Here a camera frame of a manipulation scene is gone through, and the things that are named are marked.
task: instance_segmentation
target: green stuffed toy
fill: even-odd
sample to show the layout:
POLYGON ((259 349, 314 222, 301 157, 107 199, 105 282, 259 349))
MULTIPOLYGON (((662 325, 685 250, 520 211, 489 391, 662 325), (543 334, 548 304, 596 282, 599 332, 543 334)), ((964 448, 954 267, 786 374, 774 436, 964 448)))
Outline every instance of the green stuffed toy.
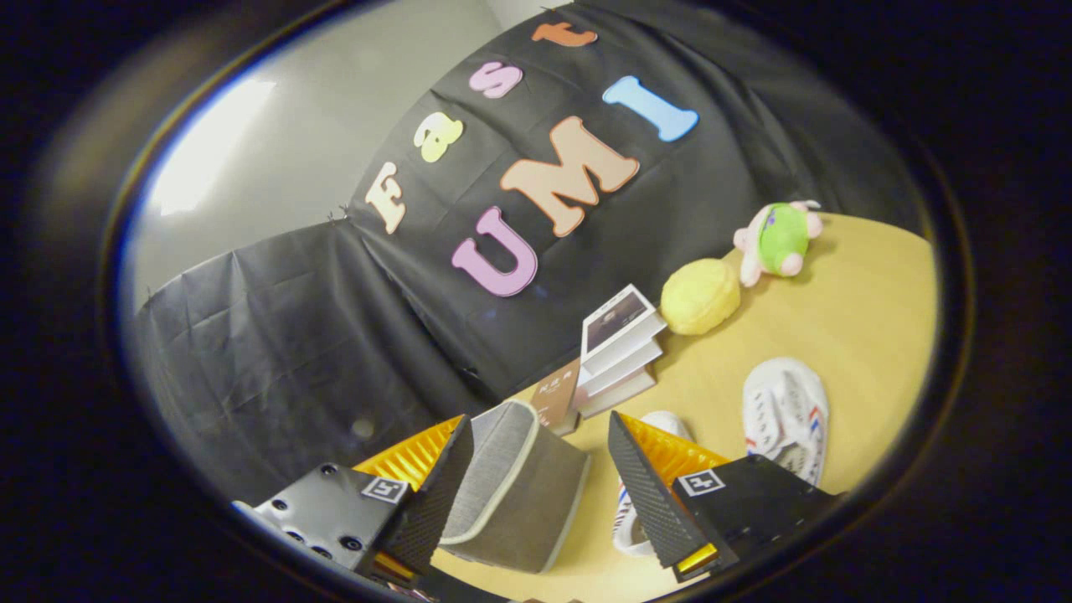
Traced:
POLYGON ((751 286, 762 273, 792 277, 804 267, 808 240, 822 233, 822 220, 808 211, 814 201, 774 203, 764 206, 747 229, 738 229, 733 246, 744 252, 741 284, 751 286))

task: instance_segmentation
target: book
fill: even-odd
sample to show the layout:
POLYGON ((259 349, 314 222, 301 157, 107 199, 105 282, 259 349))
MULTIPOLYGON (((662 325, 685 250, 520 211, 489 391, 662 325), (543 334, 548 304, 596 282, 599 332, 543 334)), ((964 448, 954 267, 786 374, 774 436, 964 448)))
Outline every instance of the book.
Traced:
POLYGON ((655 377, 652 376, 651 369, 647 366, 642 366, 613 387, 608 387, 595 395, 590 395, 584 385, 579 385, 577 394, 574 396, 574 401, 581 417, 587 420, 614 408, 654 385, 655 377))
POLYGON ((536 384, 536 392, 530 403, 536 409, 540 424, 555 436, 566 436, 577 430, 580 414, 572 400, 580 370, 581 358, 576 358, 536 384))
POLYGON ((627 358, 666 325, 652 303, 629 284, 581 323, 581 366, 598 376, 627 358))
POLYGON ((643 368, 644 365, 660 355, 662 355, 662 349, 654 339, 649 339, 628 356, 598 374, 593 374, 582 367, 579 385, 583 385, 585 392, 590 396, 594 396, 636 373, 638 369, 643 368))

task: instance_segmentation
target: white wall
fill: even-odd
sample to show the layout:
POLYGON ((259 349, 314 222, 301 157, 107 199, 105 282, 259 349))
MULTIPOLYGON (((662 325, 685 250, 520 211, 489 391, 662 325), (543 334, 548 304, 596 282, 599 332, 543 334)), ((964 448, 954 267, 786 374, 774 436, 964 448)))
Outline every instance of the white wall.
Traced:
POLYGON ((531 4, 494 3, 497 13, 486 0, 396 0, 363 9, 254 69, 249 77, 277 85, 207 197, 168 216, 145 208, 129 247, 135 307, 208 259, 323 222, 329 212, 339 218, 405 111, 501 33, 500 19, 531 4))
POLYGON ((491 12, 498 20, 503 29, 508 29, 515 25, 538 15, 544 11, 544 6, 554 9, 569 2, 563 0, 486 0, 491 12))

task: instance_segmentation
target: yellow ball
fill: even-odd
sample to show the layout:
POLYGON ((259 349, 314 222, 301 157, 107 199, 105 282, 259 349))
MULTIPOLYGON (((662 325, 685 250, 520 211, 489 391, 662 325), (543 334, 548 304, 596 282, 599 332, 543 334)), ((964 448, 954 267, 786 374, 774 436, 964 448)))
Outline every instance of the yellow ball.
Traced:
POLYGON ((721 260, 697 260, 670 275, 662 285, 659 312, 670 330, 703 335, 741 305, 736 273, 721 260))

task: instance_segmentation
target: letter m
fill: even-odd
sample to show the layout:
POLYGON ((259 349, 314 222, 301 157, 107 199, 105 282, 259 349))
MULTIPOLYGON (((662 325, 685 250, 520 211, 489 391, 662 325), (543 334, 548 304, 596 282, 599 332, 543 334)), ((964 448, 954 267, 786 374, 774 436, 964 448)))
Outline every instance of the letter m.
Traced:
POLYGON ((567 117, 551 129, 551 145, 560 165, 522 159, 503 174, 504 191, 527 196, 554 223, 554 235, 564 237, 584 219, 584 210, 570 207, 561 197, 587 205, 599 203, 587 172, 599 180, 599 190, 616 191, 640 168, 636 159, 624 158, 584 129, 579 117, 567 117))

